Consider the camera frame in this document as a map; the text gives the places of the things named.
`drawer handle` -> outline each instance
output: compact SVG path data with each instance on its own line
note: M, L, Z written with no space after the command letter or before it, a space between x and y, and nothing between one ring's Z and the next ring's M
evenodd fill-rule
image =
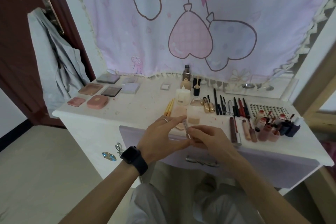
M206 165L208 167L219 167L219 164L217 163L217 161L215 163L208 163L208 162L199 161L193 158L189 158L189 156L187 156L185 160L190 163L199 163L202 166Z
M119 157L121 158L121 154L124 152L123 146L121 145L121 143L117 143L115 148L117 149L117 153L119 154Z
M103 152L102 153L103 157L110 160L110 161L117 161L117 158L115 157L115 155L109 153L109 152Z

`pink heart balloon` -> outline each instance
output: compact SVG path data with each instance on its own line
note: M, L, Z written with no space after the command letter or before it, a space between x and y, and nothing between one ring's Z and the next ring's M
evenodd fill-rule
M188 3L183 7L185 12L170 32L169 51L179 59L185 59L189 55L204 59L212 51L211 34L203 20L191 11L192 4Z

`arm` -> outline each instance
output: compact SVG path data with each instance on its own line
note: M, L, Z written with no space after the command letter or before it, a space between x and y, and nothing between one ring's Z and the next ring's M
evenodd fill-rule
M137 146L147 164L163 159L191 144L190 140L172 141L168 138L170 130L186 117L162 116L147 128ZM133 165L128 165L122 161L59 224L107 223L138 176L139 173Z
M196 139L194 146L208 148L211 155L225 163L266 223L309 223L271 184L257 174L233 147L222 129L201 125L189 128L188 132Z

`right hand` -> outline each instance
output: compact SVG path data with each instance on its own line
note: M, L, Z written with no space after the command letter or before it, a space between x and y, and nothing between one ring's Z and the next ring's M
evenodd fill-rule
M222 159L224 155L237 153L231 141L220 128L205 125L192 126L188 133L194 139L191 143L192 146L208 149L209 153L217 160Z

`heart-shaped balloon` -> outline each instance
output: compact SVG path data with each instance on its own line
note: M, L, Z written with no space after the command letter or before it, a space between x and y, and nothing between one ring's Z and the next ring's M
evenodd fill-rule
M249 56L257 43L257 32L243 21L215 20L214 13L207 17L213 39L211 54L205 59L212 71L224 69L229 60Z
M212 37L204 21L193 11L192 4L184 6L184 12L175 23L169 36L169 51L179 58L189 55L204 59L212 51Z

